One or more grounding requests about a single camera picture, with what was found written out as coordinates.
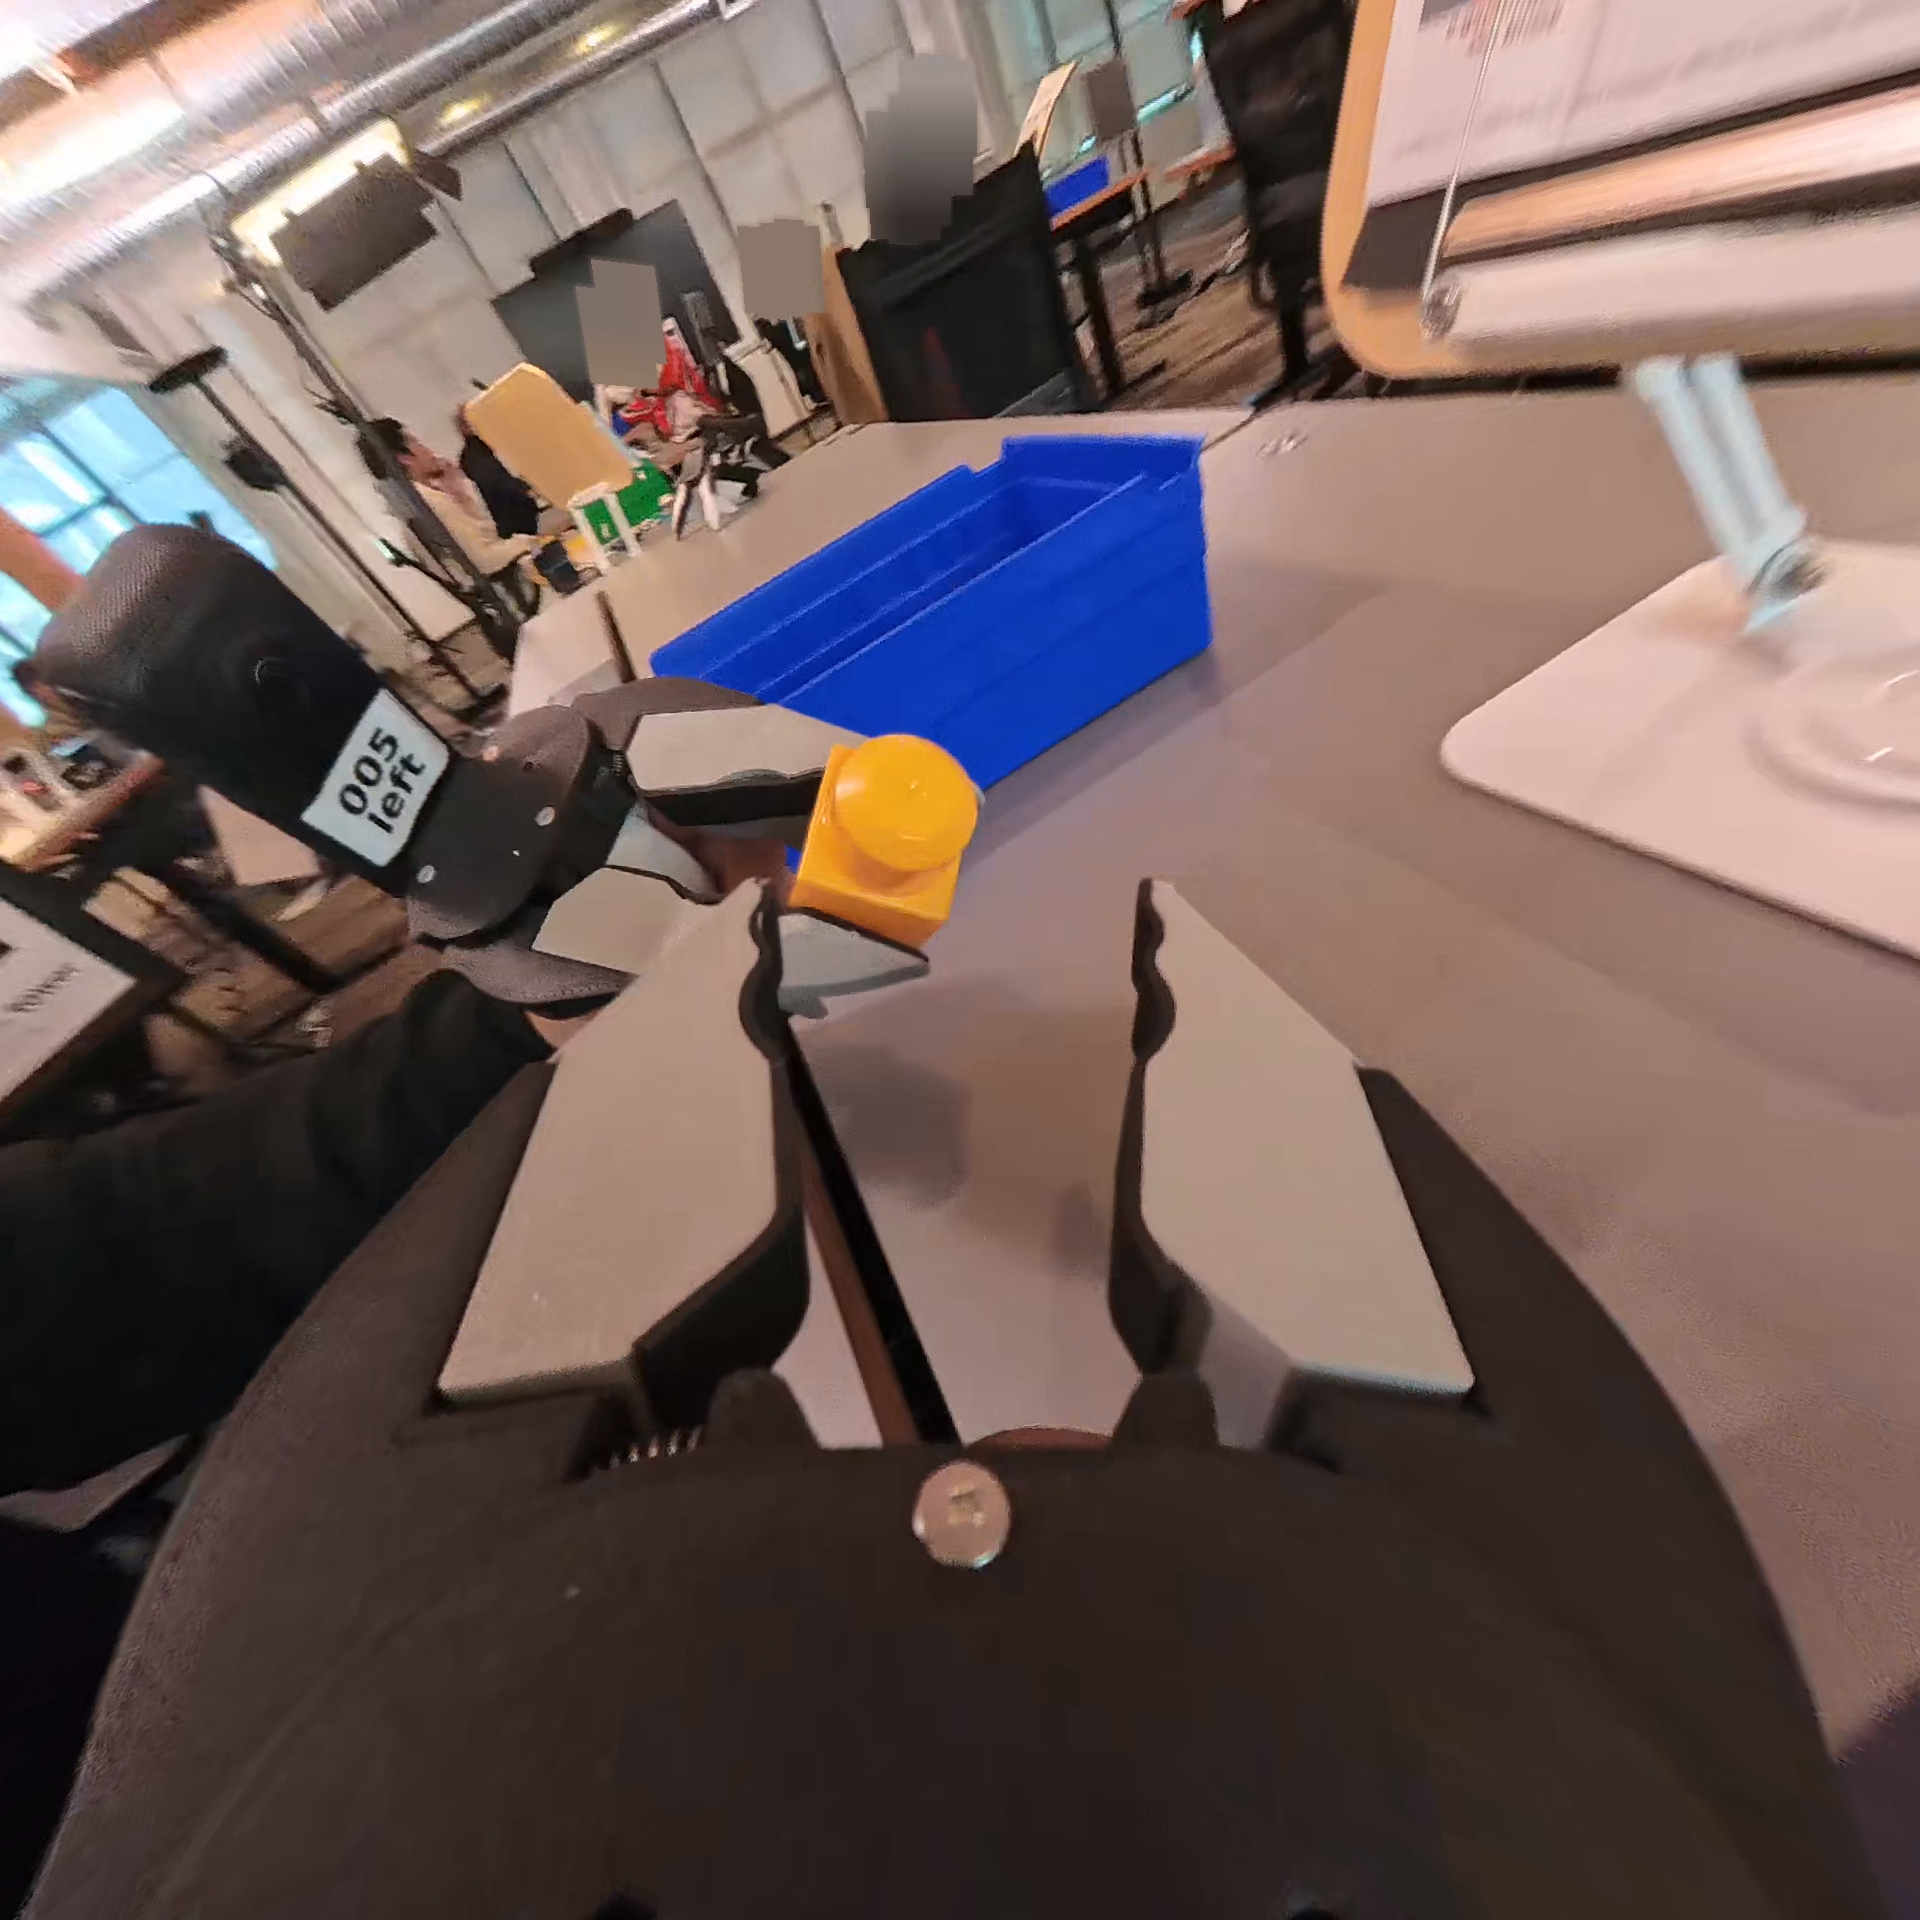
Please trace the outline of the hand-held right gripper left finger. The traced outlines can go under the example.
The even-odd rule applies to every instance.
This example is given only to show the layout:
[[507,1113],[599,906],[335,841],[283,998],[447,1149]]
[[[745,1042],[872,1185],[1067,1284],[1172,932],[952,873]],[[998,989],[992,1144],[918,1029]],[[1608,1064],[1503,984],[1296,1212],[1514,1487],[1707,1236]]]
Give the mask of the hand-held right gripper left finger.
[[708,1422],[810,1311],[803,1127],[762,887],[564,1045],[439,1373],[452,1408],[587,1394],[644,1436]]

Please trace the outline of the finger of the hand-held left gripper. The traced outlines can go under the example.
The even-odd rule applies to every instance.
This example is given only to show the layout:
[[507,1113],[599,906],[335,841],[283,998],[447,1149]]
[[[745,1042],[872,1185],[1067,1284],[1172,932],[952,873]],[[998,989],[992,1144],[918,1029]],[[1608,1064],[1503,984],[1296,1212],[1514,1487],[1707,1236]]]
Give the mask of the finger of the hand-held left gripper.
[[651,711],[631,734],[631,782],[681,828],[803,823],[832,752],[865,743],[865,734],[774,703]]
[[784,855],[777,839],[625,823],[608,864],[552,905],[535,949],[638,978],[691,934],[706,910],[752,890],[776,911],[780,1006],[792,1016],[820,1020],[836,1000],[924,980],[924,950],[795,905]]

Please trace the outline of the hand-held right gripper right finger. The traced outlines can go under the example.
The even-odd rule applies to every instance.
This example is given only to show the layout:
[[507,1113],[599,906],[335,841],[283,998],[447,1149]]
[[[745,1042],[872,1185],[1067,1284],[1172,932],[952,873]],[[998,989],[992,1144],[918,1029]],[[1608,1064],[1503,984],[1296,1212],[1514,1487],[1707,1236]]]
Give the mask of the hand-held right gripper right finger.
[[1360,1064],[1168,879],[1142,879],[1111,1319],[1227,1448],[1351,1386],[1457,1408],[1475,1370]]

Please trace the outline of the yellow mega block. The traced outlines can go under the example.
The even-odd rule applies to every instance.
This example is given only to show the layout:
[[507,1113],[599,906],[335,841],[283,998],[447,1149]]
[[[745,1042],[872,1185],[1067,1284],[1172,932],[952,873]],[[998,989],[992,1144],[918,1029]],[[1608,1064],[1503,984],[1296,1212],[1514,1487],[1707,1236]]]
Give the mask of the yellow mega block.
[[946,926],[980,796],[921,735],[834,744],[786,905],[921,950]]

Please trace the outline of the blue plastic storage bin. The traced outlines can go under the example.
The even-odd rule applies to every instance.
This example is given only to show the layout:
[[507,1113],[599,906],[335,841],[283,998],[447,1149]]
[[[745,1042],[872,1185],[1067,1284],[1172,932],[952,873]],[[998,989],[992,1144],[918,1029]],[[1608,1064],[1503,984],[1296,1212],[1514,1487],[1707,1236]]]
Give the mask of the blue plastic storage bin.
[[1124,165],[1122,154],[1092,152],[1046,181],[1050,222],[1058,228],[1088,208],[1129,201],[1142,181],[1145,181],[1145,169]]
[[660,679],[865,735],[979,785],[1211,645],[1203,438],[1009,437],[658,646]]

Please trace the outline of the person's left forearm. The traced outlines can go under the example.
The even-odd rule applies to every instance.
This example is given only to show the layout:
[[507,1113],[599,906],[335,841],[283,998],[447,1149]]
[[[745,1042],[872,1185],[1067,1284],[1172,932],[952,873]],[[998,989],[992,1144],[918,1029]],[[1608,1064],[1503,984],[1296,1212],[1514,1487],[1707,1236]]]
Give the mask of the person's left forearm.
[[3,1493],[216,1425],[353,1250],[515,1076],[522,1007],[442,970],[318,1054],[3,1156]]

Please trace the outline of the pale wooden curved board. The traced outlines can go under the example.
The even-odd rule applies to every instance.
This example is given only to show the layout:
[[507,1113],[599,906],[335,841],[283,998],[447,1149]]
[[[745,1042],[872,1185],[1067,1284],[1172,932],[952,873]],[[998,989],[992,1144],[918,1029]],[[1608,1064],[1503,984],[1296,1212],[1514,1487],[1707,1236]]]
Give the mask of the pale wooden curved board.
[[625,488],[634,464],[590,404],[519,360],[465,402],[470,430],[553,510],[576,496]]

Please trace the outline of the black mesh office chair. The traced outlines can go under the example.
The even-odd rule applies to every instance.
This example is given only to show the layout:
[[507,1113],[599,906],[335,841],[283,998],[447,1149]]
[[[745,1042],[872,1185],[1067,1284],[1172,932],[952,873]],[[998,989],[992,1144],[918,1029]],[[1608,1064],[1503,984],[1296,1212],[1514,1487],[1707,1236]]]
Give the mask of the black mesh office chair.
[[874,237],[834,264],[892,421],[1092,410],[1031,148],[986,173],[938,237]]

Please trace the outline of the framed marker sign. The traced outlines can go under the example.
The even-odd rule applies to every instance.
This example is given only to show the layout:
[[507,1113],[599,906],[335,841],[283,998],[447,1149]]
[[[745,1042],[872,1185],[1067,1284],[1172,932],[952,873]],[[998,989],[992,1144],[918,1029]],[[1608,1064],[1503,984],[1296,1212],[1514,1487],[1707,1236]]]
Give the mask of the framed marker sign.
[[31,1116],[164,1007],[185,974],[60,879],[3,864],[3,1122]]

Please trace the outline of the large black display screen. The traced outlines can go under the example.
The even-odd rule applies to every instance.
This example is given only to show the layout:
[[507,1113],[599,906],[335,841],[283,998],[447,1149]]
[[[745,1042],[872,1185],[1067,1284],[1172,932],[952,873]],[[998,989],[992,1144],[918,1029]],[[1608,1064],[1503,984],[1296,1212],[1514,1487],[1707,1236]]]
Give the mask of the large black display screen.
[[504,295],[491,297],[491,309],[510,330],[519,358],[555,376],[571,399],[592,399],[576,295],[592,284],[592,269],[607,260],[654,269],[664,319],[679,324],[687,344],[702,364],[739,342],[730,301],[681,205],[670,199],[641,215],[616,208],[535,253],[526,273]]

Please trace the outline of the white stand with instruction sheet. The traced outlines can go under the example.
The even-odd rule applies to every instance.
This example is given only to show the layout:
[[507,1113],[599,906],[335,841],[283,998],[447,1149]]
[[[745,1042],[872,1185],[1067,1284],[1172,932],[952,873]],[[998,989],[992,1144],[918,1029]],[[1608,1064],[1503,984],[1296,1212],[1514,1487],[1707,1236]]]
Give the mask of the white stand with instruction sheet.
[[1916,352],[1916,69],[1618,150],[1455,173],[1416,295],[1343,286],[1395,4],[1359,4],[1323,220],[1338,341],[1383,376],[1615,368],[1712,556],[1458,719],[1447,773],[1738,895],[1918,956],[1918,557],[1824,537],[1746,374]]

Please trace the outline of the large window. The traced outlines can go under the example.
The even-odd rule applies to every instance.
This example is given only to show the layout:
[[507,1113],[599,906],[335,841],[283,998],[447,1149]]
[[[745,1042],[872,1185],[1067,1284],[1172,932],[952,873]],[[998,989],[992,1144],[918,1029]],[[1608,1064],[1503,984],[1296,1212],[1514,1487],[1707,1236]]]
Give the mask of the large window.
[[140,522],[212,522],[202,469],[144,399],[60,374],[3,376],[3,506],[79,575]]

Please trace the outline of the black tripod stand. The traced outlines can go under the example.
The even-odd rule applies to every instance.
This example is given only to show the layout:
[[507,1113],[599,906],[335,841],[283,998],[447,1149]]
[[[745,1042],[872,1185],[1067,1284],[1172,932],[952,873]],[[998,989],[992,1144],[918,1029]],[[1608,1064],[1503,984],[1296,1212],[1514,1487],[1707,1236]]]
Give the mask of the black tripod stand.
[[351,573],[361,586],[394,615],[401,633],[414,645],[414,650],[432,662],[447,681],[463,695],[465,703],[451,709],[459,719],[472,722],[491,709],[495,697],[482,692],[470,679],[457,656],[443,640],[431,638],[426,625],[411,610],[383,582],[375,568],[364,560],[361,550],[326,516],[318,501],[306,494],[299,482],[283,469],[283,464],[250,431],[241,413],[233,410],[226,397],[210,388],[210,380],[228,365],[225,346],[212,344],[175,360],[148,380],[153,397],[169,397],[177,392],[194,392],[212,408],[226,425],[225,465],[232,474],[256,494],[283,496],[295,502],[306,526],[332,548],[332,553],[348,564]]

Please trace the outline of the black hanging monitor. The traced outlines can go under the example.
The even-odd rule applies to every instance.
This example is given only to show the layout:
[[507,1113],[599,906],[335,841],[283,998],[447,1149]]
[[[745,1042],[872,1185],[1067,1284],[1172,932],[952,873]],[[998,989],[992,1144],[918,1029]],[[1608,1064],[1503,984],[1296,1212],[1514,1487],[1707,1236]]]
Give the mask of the black hanging monitor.
[[358,167],[273,236],[280,266],[332,313],[435,237],[431,183],[394,154]]

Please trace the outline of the black backing board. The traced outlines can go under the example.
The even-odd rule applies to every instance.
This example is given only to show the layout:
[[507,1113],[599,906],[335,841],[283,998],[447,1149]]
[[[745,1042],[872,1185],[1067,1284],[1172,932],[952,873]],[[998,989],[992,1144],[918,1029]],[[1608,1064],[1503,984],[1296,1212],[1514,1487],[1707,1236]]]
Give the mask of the black backing board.
[[1443,222],[1443,185],[1363,213],[1343,286],[1367,295],[1416,295],[1427,280],[1434,236]]

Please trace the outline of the printed instruction sheet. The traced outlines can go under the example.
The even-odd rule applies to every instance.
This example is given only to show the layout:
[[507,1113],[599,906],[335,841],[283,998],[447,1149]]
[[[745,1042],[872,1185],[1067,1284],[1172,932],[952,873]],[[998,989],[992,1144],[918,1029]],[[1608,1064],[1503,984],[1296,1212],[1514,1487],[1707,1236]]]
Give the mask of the printed instruction sheet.
[[1916,69],[1916,1],[1402,1],[1374,205]]

